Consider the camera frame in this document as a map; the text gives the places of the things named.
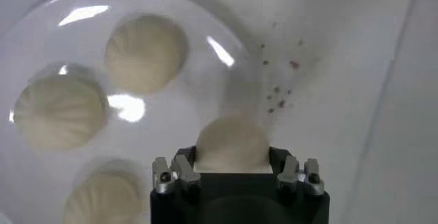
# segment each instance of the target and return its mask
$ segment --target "brown speck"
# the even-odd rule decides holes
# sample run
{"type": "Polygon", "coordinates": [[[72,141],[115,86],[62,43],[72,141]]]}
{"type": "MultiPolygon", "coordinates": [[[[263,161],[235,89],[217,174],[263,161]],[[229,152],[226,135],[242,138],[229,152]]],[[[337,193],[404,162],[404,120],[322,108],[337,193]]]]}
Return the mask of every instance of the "brown speck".
{"type": "Polygon", "coordinates": [[[279,108],[284,108],[285,107],[285,100],[281,100],[279,102],[279,108]]]}
{"type": "Polygon", "coordinates": [[[291,61],[289,61],[289,64],[290,64],[290,66],[291,66],[293,69],[299,69],[299,68],[300,68],[300,63],[298,63],[297,61],[293,61],[293,60],[291,60],[291,61]]]}

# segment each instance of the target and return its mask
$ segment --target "bolt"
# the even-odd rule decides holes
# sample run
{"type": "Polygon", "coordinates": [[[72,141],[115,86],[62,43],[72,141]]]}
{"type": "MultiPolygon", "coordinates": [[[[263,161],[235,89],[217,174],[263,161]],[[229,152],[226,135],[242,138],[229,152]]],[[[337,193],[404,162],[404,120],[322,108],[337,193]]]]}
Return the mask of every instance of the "bolt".
{"type": "Polygon", "coordinates": [[[161,183],[169,182],[171,179],[172,179],[172,175],[168,172],[162,173],[159,176],[159,180],[161,181],[161,183]]]}
{"type": "Polygon", "coordinates": [[[312,184],[319,184],[320,183],[320,176],[316,173],[310,173],[309,174],[309,182],[312,184]]]}

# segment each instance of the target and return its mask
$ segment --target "white dough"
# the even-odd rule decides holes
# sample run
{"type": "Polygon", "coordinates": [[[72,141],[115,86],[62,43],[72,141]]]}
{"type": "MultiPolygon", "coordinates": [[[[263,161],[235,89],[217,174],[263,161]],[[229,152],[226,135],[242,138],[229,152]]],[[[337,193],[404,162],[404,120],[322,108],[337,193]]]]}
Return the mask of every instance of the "white dough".
{"type": "Polygon", "coordinates": [[[216,119],[199,134],[196,169],[201,172],[245,173],[269,164],[269,144],[263,132],[240,117],[216,119]]]}
{"type": "Polygon", "coordinates": [[[108,41],[110,79],[130,92],[154,92],[177,74],[185,57],[183,32],[170,20],[141,16],[121,25],[108,41]]]}
{"type": "Polygon", "coordinates": [[[28,143],[41,149],[85,145],[106,123],[99,87],[76,77],[39,79],[21,93],[14,122],[28,143]]]}
{"type": "Polygon", "coordinates": [[[100,174],[72,192],[62,224],[134,224],[141,212],[140,193],[132,181],[100,174]]]}

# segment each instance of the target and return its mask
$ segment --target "white surface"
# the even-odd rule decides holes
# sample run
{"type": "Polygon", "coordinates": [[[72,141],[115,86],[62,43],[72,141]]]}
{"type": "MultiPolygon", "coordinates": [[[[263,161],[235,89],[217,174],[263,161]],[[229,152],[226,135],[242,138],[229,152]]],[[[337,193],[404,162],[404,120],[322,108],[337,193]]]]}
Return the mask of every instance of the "white surface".
{"type": "Polygon", "coordinates": [[[438,0],[414,0],[346,223],[438,223],[438,0]]]}
{"type": "MultiPolygon", "coordinates": [[[[30,80],[49,74],[53,67],[61,75],[83,69],[83,76],[98,81],[113,107],[108,125],[86,147],[69,151],[31,149],[11,122],[0,123],[2,190],[6,191],[1,202],[8,199],[2,209],[7,215],[19,215],[24,223],[60,220],[76,176],[94,157],[129,158],[144,166],[150,182],[153,160],[157,156],[171,160],[178,148],[194,145],[211,120],[225,114],[254,119],[258,114],[258,62],[218,19],[188,0],[50,0],[14,26],[0,41],[0,50],[0,79],[9,80],[2,83],[3,113],[13,108],[30,80]],[[92,6],[107,7],[94,12],[92,6]],[[109,84],[103,70],[112,30],[132,13],[169,16],[187,37],[188,56],[182,69],[159,92],[129,94],[109,84]],[[232,65],[221,60],[224,51],[233,58],[232,65]],[[59,61],[68,64],[56,67],[59,61]]],[[[150,191],[151,185],[144,190],[150,191]]]]}

